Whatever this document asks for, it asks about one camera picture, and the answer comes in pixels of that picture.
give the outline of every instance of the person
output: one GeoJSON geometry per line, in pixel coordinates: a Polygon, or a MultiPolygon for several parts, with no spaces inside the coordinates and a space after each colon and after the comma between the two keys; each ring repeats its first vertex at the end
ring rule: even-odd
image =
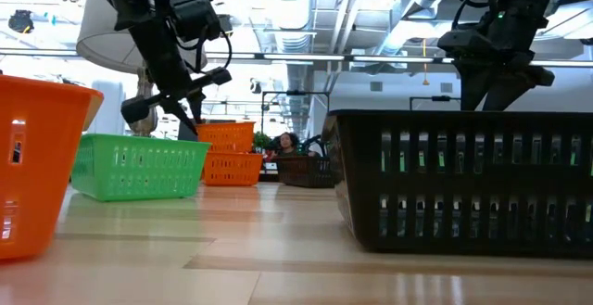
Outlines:
{"type": "MultiPolygon", "coordinates": [[[[298,137],[294,133],[283,133],[280,135],[280,149],[272,152],[271,157],[298,157],[301,154],[298,151],[298,137]]],[[[313,151],[308,153],[310,157],[315,157],[317,154],[313,151]]]]}

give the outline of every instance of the light fixture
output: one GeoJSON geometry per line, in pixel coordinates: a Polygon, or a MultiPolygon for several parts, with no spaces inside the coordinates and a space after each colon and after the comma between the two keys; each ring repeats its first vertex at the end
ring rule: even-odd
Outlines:
{"type": "Polygon", "coordinates": [[[78,57],[74,50],[7,49],[0,48],[0,54],[7,56],[78,57]]]}
{"type": "MultiPolygon", "coordinates": [[[[136,69],[142,67],[143,59],[127,31],[113,30],[117,16],[107,0],[86,0],[76,50],[98,66],[135,74],[136,69]]],[[[196,51],[180,48],[180,53],[187,62],[196,63],[196,51]]],[[[201,64],[206,63],[202,51],[201,64]]]]}
{"type": "Polygon", "coordinates": [[[308,55],[308,54],[266,54],[263,56],[272,60],[344,60],[344,56],[337,55],[308,55]]]}
{"type": "Polygon", "coordinates": [[[380,63],[432,63],[433,58],[426,57],[379,57],[379,56],[354,56],[354,61],[380,62],[380,63]]]}
{"type": "MultiPolygon", "coordinates": [[[[228,56],[229,54],[220,52],[211,52],[206,54],[206,57],[211,59],[226,59],[228,56]]],[[[255,54],[233,52],[233,59],[254,59],[255,57],[255,54]]]]}
{"type": "Polygon", "coordinates": [[[313,61],[303,61],[303,60],[273,60],[272,64],[290,64],[290,65],[313,65],[313,61]]]}
{"type": "Polygon", "coordinates": [[[591,60],[533,60],[532,66],[548,68],[593,68],[591,60]]]}

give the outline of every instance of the green plastic basket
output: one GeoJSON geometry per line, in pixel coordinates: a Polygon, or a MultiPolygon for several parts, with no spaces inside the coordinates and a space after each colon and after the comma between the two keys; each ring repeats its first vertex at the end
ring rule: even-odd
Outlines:
{"type": "Polygon", "coordinates": [[[196,194],[210,143],[111,134],[82,137],[72,187],[100,201],[196,194]]]}

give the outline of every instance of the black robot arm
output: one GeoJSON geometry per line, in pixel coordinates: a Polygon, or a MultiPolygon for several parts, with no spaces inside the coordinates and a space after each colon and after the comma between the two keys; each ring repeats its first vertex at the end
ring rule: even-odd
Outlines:
{"type": "Polygon", "coordinates": [[[223,84],[231,80],[226,70],[232,55],[228,36],[210,4],[212,0],[107,0],[118,12],[115,31],[128,30],[145,61],[146,68],[160,93],[149,99],[141,96],[126,100],[121,113],[128,123],[148,116],[149,109],[162,106],[165,112],[175,115],[194,133],[196,129],[183,111],[179,101],[187,98],[196,123],[200,123],[201,106],[205,96],[202,88],[223,84]],[[226,38],[229,59],[224,68],[208,72],[202,67],[202,45],[207,40],[226,38]],[[187,47],[178,42],[197,41],[187,47]],[[178,46],[196,51],[196,63],[187,63],[178,46]],[[190,70],[204,73],[192,80],[190,70]]]}
{"type": "Polygon", "coordinates": [[[451,31],[438,40],[461,77],[461,110],[475,110],[484,97],[484,110],[504,110],[529,89],[552,85],[552,72],[529,65],[536,31],[548,24],[549,1],[462,0],[451,31]],[[478,23],[463,25],[464,6],[489,9],[478,23]]]}

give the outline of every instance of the black plastic basket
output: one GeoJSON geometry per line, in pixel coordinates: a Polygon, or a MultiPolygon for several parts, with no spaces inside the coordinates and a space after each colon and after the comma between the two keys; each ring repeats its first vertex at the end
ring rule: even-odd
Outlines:
{"type": "Polygon", "coordinates": [[[333,188],[329,158],[284,157],[275,160],[283,184],[307,188],[333,188]]]}
{"type": "Polygon", "coordinates": [[[368,250],[593,258],[593,115],[338,110],[338,205],[368,250]]]}

